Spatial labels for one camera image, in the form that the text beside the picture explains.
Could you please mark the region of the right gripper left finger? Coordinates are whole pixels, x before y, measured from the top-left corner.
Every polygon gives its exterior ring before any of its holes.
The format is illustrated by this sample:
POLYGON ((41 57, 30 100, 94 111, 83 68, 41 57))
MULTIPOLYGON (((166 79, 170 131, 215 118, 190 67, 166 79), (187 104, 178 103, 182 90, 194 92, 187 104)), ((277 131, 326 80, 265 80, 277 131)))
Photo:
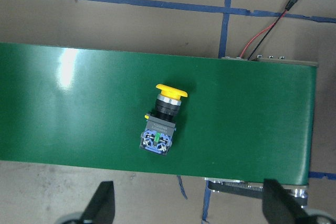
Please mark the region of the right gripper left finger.
POLYGON ((79 223, 113 223, 115 197, 113 181, 101 182, 88 203, 79 223))

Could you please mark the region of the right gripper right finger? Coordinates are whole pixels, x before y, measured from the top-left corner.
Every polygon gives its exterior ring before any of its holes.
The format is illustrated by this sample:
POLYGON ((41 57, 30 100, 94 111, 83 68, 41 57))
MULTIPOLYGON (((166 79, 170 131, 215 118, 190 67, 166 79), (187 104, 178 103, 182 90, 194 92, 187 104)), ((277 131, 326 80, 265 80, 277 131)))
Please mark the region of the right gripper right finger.
POLYGON ((264 180, 262 211, 270 224, 314 223, 301 206, 275 179, 264 180))

